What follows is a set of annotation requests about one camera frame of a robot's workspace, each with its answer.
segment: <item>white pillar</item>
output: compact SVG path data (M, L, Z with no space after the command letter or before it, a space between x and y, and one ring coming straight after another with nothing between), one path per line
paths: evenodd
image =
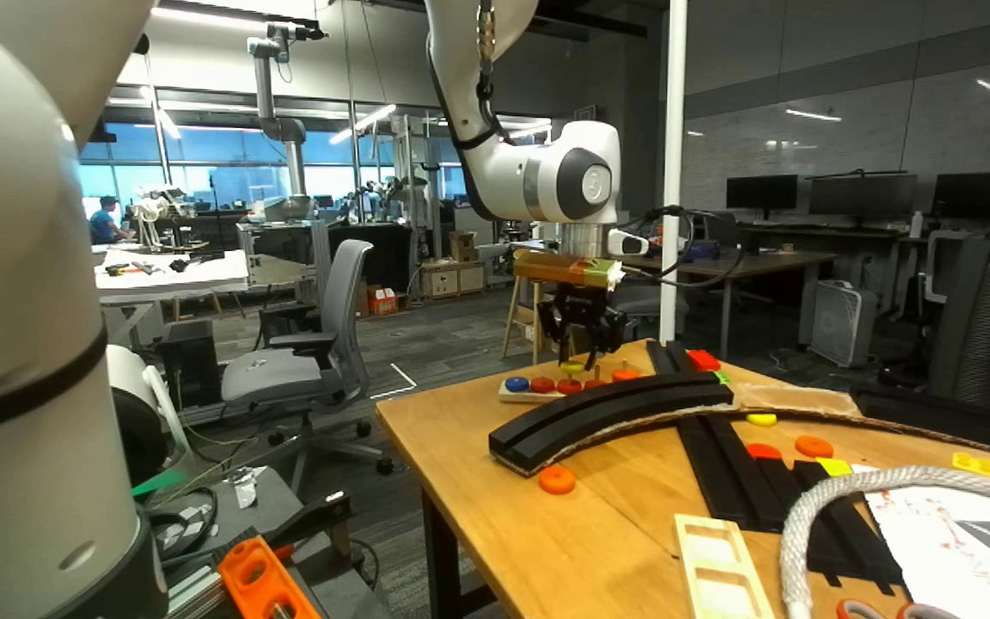
M665 131L665 208L682 202L682 141L683 141L683 89L688 89L688 0L672 0L669 22L669 131ZM665 269L679 261L679 218L665 218ZM679 315L674 272L662 285L662 339L683 331Z

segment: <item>gray chair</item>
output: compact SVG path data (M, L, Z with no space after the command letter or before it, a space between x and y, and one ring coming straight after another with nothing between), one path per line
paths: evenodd
M335 428L353 428L358 436L367 432L367 368L358 351L358 281L366 256L371 250L367 241L345 241L335 256L324 307L319 307L319 331L316 332L286 332L273 337L265 351L249 351L225 368L221 399L225 420L280 420L301 416L302 432L296 439L296 481L305 464L309 439ZM392 460L381 448L362 439L319 439L327 449L350 454L376 460L379 471L392 471Z

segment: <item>desk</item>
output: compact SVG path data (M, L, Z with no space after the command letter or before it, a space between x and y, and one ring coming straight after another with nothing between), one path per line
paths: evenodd
M619 363L650 370L643 345L625 345L619 355L602 359L602 368ZM774 385L742 368L727 368L727 376L736 387ZM494 402L499 381L501 376L492 376L379 402L388 436L422 486L431 617L465 617L461 540L510 617L688 619L688 583L672 518L674 514L706 517L706 500L679 432L650 429L594 444L563 460L578 475L578 487L572 496L545 496L489 454L489 432L525 413L525 407ZM806 429L829 436L846 460L876 469L950 464L953 454L950 444L882 429L736 424L738 436L782 444L782 454L795 454L792 439ZM782 612L782 536L742 536ZM807 583L815 617L837 617L838 597L863 597L884 617L905 604L905 590L882 594L873 580L844 577L844 589L829 589L821 574L807 574Z
M130 307L127 315L116 322L107 312L112 339L142 345L142 322L163 322L160 303L167 298L194 298L194 295L217 295L217 293L246 293L249 289L249 256L225 250L221 261L194 261L185 272L175 272L172 261L185 261L185 256L142 256L139 248L112 248L103 265L93 269L97 295L103 307ZM155 272L139 275L112 275L112 265L148 265Z
M834 261L837 256L829 250L787 250L787 256L750 256L729 277L727 277L727 298L721 298L721 349L718 359L729 359L732 345L732 285L736 277L757 277L757 275L774 275L774 272L795 272L806 269L806 298L800 298L800 319L807 319L812 303L807 303L807 285L818 275L818 265ZM706 261L706 265L682 265L679 275L683 277L718 277L727 275L732 257L721 261Z

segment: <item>floor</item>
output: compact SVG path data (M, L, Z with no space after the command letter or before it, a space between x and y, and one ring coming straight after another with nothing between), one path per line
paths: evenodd
M510 289L489 289L465 298L437 298L406 307L392 315L366 315L362 351L376 376L371 392L404 387L406 370L419 387L437 387L506 368L530 363L530 349L518 345L513 359L501 359L501 319ZM716 349L718 339L718 293L688 295L688 349ZM221 362L249 351L256 339L253 312L217 315L217 355ZM876 363L844 370L815 355L797 351L797 307L782 303L766 293L750 293L736 298L732 315L732 362L800 381L846 387L854 381L873 381ZM899 322L882 322L873 332L873 359L905 355L910 349L910 331ZM376 550L379 589L353 590L366 594L353 617L392 617L422 619L428 612L428 564L422 564L422 524L419 524L419 487L412 471L398 460L395 475L376 475L371 464L345 457L316 457L309 464L305 500L345 487L353 503L350 532Z

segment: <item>black curved piece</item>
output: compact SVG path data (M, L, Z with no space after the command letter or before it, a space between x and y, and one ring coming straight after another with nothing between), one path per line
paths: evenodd
M545 429L546 424L556 424L560 416L576 416L588 407L602 407L612 399L624 399L628 392L647 392L647 387L683 387L683 385L718 385L716 376L650 376L650 378L638 378L638 381L617 381L604 387L592 387L592 392L578 392L569 399L553 399L545 402L538 409L530 409L525 416L516 416L510 424L501 424L499 429L489 432L489 449L510 449L513 444L518 444L524 436Z
M727 407L732 392L727 385L690 381L703 376L672 376L624 381L612 387L584 392L588 402L540 407L489 436L494 460L516 475L538 475L553 457L582 449L588 444L624 436L647 428L672 424L669 409Z

